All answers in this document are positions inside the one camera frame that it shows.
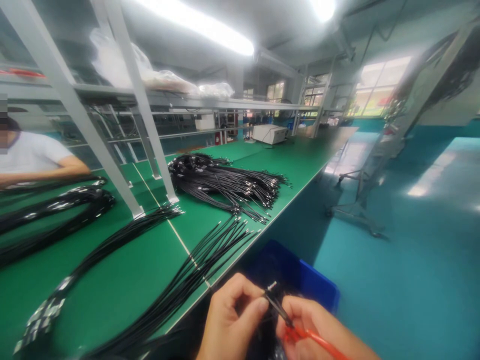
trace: plastic bag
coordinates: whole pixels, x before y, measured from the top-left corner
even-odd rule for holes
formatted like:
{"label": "plastic bag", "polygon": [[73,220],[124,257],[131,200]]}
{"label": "plastic bag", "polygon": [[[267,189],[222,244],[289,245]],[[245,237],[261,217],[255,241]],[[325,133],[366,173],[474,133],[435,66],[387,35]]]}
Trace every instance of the plastic bag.
{"label": "plastic bag", "polygon": [[202,98],[229,98],[235,93],[232,87],[226,82],[200,85],[199,88]]}
{"label": "plastic bag", "polygon": [[[96,72],[116,88],[133,87],[124,62],[122,52],[114,39],[105,35],[99,28],[90,33],[90,41],[97,49],[97,57],[92,61]],[[131,44],[140,77],[150,90],[164,90],[187,94],[200,94],[198,86],[183,80],[168,70],[155,71],[149,58],[134,43]]]}

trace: finger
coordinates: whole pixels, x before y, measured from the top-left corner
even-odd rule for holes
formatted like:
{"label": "finger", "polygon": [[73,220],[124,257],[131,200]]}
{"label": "finger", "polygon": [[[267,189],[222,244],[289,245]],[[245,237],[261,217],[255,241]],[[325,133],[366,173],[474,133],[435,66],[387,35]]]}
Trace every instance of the finger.
{"label": "finger", "polygon": [[282,307],[293,320],[295,326],[315,331],[318,329],[313,320],[313,315],[319,316],[322,310],[326,311],[315,301],[296,296],[285,296],[282,301]]}
{"label": "finger", "polygon": [[331,359],[330,355],[310,338],[298,341],[295,344],[297,360]]}
{"label": "finger", "polygon": [[244,275],[237,272],[217,291],[217,294],[218,298],[226,302],[229,306],[234,306],[241,296],[256,299],[261,297],[264,291]]}
{"label": "finger", "polygon": [[286,326],[287,325],[285,324],[285,320],[283,319],[283,317],[278,315],[278,322],[276,323],[276,330],[275,330],[275,334],[277,338],[283,340],[283,338],[285,337]]}
{"label": "finger", "polygon": [[238,320],[233,324],[236,336],[241,344],[244,344],[245,350],[268,308],[268,300],[264,297],[259,297],[245,308]]}
{"label": "finger", "polygon": [[288,360],[299,360],[297,356],[297,350],[295,349],[294,342],[283,342],[283,350],[285,351],[286,358]]}

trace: white machine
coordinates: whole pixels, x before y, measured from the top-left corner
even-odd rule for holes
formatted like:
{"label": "white machine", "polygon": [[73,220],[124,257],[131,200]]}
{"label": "white machine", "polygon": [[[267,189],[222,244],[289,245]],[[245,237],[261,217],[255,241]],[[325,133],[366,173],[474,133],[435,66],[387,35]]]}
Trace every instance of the white machine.
{"label": "white machine", "polygon": [[288,133],[289,130],[283,126],[272,124],[256,125],[253,127],[252,139],[273,145],[285,141]]}

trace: green table surface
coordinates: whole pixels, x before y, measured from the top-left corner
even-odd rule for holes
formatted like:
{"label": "green table surface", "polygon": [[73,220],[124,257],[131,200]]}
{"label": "green table surface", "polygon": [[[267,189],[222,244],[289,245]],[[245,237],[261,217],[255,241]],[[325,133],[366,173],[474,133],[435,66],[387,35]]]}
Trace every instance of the green table surface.
{"label": "green table surface", "polygon": [[[229,158],[237,168],[268,170],[288,177],[292,188],[281,187],[266,225],[243,216],[248,220],[250,230],[263,231],[274,223],[276,217],[356,130],[351,127],[325,129],[316,139],[297,137],[273,148],[258,142],[234,142],[205,148],[201,152]],[[147,161],[127,164],[123,169],[133,183],[132,192],[144,210],[154,209],[159,203],[167,201],[163,181],[152,177]],[[102,170],[96,173],[106,176]],[[16,198],[10,203],[3,203],[0,214],[49,199],[69,188],[71,186],[33,197]],[[99,243],[131,221],[132,214],[113,184],[109,182],[104,189],[111,191],[117,199],[117,204],[108,213],[49,248],[0,269],[0,359],[12,357],[27,320],[61,280]],[[82,355],[130,325],[166,287],[187,257],[187,251],[191,252],[215,224],[230,217],[225,211],[190,195],[177,195],[185,214],[161,223],[117,250],[89,271],[70,291],[54,327],[53,345],[57,355]],[[69,210],[62,216],[70,217],[75,211],[79,209]],[[0,244],[11,237],[43,231],[52,226],[52,222],[51,218],[45,218],[14,230],[0,237]],[[257,238],[237,252],[208,284],[201,286],[155,335],[166,333],[178,322],[208,292],[208,286],[218,281]]]}

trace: ceiling light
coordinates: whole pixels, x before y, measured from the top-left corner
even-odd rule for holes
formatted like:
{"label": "ceiling light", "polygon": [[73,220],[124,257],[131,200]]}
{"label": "ceiling light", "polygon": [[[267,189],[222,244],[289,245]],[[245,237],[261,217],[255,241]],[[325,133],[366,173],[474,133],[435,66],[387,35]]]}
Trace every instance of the ceiling light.
{"label": "ceiling light", "polygon": [[310,2],[322,23],[330,20],[335,13],[335,0],[310,0]]}
{"label": "ceiling light", "polygon": [[251,56],[254,53],[254,46],[245,36],[178,0],[136,1],[157,16],[201,34],[239,54]]}

